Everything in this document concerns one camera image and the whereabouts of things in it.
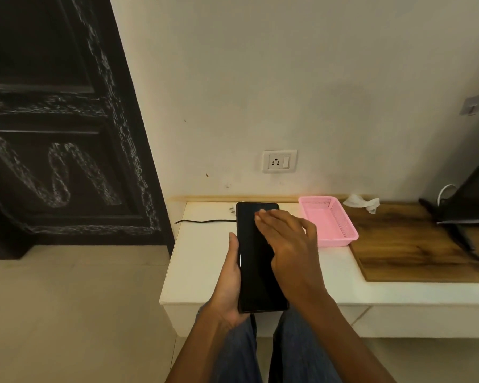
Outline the person's right hand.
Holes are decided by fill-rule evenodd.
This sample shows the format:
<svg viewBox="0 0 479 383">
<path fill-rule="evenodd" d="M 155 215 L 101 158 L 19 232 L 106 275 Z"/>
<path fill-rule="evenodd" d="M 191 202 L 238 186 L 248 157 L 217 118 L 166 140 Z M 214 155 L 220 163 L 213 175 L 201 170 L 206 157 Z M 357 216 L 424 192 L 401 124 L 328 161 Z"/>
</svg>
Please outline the person's right hand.
<svg viewBox="0 0 479 383">
<path fill-rule="evenodd" d="M 318 245 L 285 243 L 270 245 L 274 251 L 271 267 L 287 300 L 320 293 L 325 288 Z"/>
</svg>

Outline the person's left hand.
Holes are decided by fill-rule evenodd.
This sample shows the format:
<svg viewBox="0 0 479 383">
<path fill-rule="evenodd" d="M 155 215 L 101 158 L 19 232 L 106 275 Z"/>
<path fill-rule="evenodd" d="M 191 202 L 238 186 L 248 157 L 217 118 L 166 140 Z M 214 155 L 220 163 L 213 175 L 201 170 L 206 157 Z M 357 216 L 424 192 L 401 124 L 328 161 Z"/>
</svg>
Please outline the person's left hand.
<svg viewBox="0 0 479 383">
<path fill-rule="evenodd" d="M 245 322 L 250 314 L 241 313 L 238 300 L 241 290 L 241 276 L 234 277 L 228 272 L 228 252 L 209 302 L 213 320 L 221 332 L 230 331 Z"/>
</svg>

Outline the black smartphone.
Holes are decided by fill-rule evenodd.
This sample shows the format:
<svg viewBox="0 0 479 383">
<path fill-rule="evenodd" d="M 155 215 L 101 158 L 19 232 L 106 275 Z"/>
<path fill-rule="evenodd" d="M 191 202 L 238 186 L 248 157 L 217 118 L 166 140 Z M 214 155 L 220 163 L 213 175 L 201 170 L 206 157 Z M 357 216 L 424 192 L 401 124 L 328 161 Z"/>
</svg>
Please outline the black smartphone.
<svg viewBox="0 0 479 383">
<path fill-rule="evenodd" d="M 279 209 L 277 203 L 236 204 L 237 264 L 241 272 L 238 311 L 241 314 L 284 311 L 289 303 L 271 267 L 274 251 L 255 224 L 260 210 Z"/>
</svg>

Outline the person's left forearm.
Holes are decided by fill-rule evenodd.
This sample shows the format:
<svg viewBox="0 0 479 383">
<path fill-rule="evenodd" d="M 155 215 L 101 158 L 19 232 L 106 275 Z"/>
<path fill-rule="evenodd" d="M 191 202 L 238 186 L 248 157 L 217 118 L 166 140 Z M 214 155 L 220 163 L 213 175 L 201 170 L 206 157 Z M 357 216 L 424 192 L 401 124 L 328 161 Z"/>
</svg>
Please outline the person's left forearm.
<svg viewBox="0 0 479 383">
<path fill-rule="evenodd" d="M 211 303 L 203 306 L 165 383 L 210 383 L 226 336 L 248 317 L 236 310 L 222 312 Z"/>
</svg>

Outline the person's right forearm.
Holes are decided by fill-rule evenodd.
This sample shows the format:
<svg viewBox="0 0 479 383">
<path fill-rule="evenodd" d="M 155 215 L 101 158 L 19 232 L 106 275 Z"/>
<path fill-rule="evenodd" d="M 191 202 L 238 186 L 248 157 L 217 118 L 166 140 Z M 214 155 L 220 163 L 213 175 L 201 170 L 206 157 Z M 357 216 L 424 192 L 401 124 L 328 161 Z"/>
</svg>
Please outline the person's right forearm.
<svg viewBox="0 0 479 383">
<path fill-rule="evenodd" d="M 312 328 L 343 383 L 396 383 L 327 291 L 290 301 Z"/>
</svg>

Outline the white low cabinet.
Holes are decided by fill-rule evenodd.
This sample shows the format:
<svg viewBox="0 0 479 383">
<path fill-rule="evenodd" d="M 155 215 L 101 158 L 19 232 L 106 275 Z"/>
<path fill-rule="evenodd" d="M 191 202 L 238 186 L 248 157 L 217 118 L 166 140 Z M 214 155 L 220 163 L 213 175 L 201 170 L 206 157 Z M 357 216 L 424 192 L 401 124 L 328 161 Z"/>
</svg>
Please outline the white low cabinet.
<svg viewBox="0 0 479 383">
<path fill-rule="evenodd" d="M 365 338 L 479 338 L 479 261 L 415 203 L 385 203 L 376 214 L 345 207 L 358 240 L 321 248 L 329 294 Z M 188 336 L 213 292 L 233 222 L 181 223 L 160 304 Z"/>
</svg>

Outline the pink plastic basket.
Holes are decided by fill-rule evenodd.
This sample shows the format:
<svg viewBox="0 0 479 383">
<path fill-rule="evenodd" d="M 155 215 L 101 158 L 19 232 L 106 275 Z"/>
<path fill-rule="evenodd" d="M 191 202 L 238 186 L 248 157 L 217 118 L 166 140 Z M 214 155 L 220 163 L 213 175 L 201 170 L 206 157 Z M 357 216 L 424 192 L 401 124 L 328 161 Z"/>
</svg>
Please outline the pink plastic basket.
<svg viewBox="0 0 479 383">
<path fill-rule="evenodd" d="M 316 226 L 319 248 L 345 247 L 359 235 L 340 201 L 331 196 L 298 199 L 302 217 Z"/>
</svg>

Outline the white crumpled tissue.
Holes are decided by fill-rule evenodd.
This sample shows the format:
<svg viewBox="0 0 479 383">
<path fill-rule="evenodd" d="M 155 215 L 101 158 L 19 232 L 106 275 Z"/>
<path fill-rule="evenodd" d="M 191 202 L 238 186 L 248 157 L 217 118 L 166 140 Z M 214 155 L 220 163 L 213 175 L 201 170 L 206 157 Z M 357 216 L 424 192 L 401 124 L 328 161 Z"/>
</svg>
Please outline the white crumpled tissue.
<svg viewBox="0 0 479 383">
<path fill-rule="evenodd" d="M 352 194 L 342 204 L 350 208 L 364 208 L 370 214 L 376 214 L 377 208 L 381 203 L 379 198 L 365 200 L 360 195 Z"/>
</svg>

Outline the person's blue jeans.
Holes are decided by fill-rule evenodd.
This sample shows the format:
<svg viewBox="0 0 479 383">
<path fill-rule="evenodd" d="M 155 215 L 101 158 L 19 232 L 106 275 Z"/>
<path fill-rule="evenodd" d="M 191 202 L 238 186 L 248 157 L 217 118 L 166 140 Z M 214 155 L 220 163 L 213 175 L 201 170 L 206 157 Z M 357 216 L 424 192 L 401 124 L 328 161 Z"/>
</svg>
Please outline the person's blue jeans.
<svg viewBox="0 0 479 383">
<path fill-rule="evenodd" d="M 262 383 L 254 315 L 229 331 L 209 383 Z M 268 383 L 342 383 L 304 318 L 284 311 L 273 336 Z"/>
</svg>

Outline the black television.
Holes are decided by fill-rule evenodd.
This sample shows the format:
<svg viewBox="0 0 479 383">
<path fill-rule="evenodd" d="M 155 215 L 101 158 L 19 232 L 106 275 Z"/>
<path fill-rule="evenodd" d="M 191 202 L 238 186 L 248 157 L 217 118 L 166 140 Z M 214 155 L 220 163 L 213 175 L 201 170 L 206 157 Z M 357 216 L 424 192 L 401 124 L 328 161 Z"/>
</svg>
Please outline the black television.
<svg viewBox="0 0 479 383">
<path fill-rule="evenodd" d="M 441 225 L 449 238 L 467 255 L 479 261 L 479 254 L 463 225 L 479 225 L 479 166 L 449 198 L 442 200 L 444 186 L 436 202 L 420 198 L 418 203 L 430 214 L 436 225 Z"/>
</svg>

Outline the black carved door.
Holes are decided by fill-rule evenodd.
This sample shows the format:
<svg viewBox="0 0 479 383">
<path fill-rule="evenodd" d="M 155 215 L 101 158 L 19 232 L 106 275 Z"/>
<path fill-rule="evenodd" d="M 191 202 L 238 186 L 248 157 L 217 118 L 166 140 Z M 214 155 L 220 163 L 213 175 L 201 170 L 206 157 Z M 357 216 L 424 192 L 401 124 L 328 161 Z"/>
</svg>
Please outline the black carved door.
<svg viewBox="0 0 479 383">
<path fill-rule="evenodd" d="M 0 0 L 0 259 L 174 234 L 110 0 Z"/>
</svg>

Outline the white wall socket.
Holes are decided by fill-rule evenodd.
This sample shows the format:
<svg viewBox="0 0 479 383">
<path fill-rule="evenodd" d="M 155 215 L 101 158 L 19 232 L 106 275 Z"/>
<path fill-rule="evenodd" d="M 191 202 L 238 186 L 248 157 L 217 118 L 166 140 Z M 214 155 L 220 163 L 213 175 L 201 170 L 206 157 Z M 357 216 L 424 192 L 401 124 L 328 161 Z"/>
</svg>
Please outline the white wall socket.
<svg viewBox="0 0 479 383">
<path fill-rule="evenodd" d="M 263 173 L 293 173 L 296 170 L 298 151 L 265 150 L 262 153 Z"/>
</svg>

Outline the grey wall plate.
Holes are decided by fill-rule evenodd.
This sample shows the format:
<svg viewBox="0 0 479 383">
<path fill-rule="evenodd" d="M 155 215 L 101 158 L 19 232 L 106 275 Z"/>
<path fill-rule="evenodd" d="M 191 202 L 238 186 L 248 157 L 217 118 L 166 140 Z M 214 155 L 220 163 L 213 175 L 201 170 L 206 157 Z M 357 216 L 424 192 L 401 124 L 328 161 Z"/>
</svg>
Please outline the grey wall plate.
<svg viewBox="0 0 479 383">
<path fill-rule="evenodd" d="M 479 95 L 471 96 L 465 99 L 459 115 L 460 116 L 473 116 L 479 112 Z"/>
</svg>

